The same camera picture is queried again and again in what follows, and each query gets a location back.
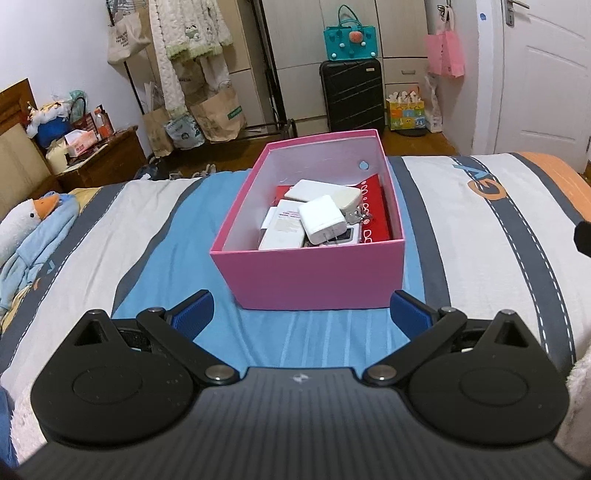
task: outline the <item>white charger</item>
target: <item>white charger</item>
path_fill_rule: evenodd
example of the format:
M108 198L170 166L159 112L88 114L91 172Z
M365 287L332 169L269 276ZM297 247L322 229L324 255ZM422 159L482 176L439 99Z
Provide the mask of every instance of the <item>white charger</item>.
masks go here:
M329 195L333 199L347 223L353 225L363 219L359 208L362 193L361 189L356 187L346 187L322 181L300 180L288 190L285 198L297 202L311 202L324 195Z
M303 203L300 220L312 245L320 245L347 231L347 221L330 195Z

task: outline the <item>bottle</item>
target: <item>bottle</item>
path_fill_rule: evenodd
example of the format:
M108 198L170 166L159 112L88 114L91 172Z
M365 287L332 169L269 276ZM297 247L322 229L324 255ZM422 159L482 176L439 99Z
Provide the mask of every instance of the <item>bottle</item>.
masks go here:
M99 135L101 139L105 140L109 138L112 134L111 129L109 128L109 123L105 118L105 114L101 108L97 108L95 110L96 116L96 129L99 131Z

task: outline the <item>hanging clothes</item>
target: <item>hanging clothes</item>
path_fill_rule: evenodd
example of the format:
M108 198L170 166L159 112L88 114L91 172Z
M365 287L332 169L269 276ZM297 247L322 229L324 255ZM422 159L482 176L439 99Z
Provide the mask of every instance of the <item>hanging clothes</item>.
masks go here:
M216 79L229 80L222 47L233 43L232 36L217 0L149 0L149 7L164 102L172 118L178 118L187 107L173 62L211 56L207 74L213 79L208 81L211 89Z

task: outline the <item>red card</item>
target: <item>red card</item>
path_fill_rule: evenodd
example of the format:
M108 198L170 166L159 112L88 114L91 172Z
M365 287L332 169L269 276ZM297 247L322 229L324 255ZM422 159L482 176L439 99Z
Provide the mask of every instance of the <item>red card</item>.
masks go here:
M277 188L275 188L275 200L273 201L273 205L271 206L276 207L277 205L279 205L279 200L283 200L283 197L285 196L287 191L292 187L293 185L278 185Z
M371 219L363 221L361 241L370 244L391 240L379 176L373 175L357 185L357 188L363 194L363 208L372 215Z

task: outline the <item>pink box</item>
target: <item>pink box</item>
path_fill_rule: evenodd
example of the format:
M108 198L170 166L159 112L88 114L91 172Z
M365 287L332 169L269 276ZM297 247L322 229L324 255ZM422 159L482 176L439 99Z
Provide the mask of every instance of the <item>pink box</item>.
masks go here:
M369 168L363 170L361 162ZM295 185L302 179L356 185L376 173L395 240L257 250L278 185ZM338 132L268 144L238 192L210 254L245 309L388 307L394 290L402 287L404 233L378 132Z

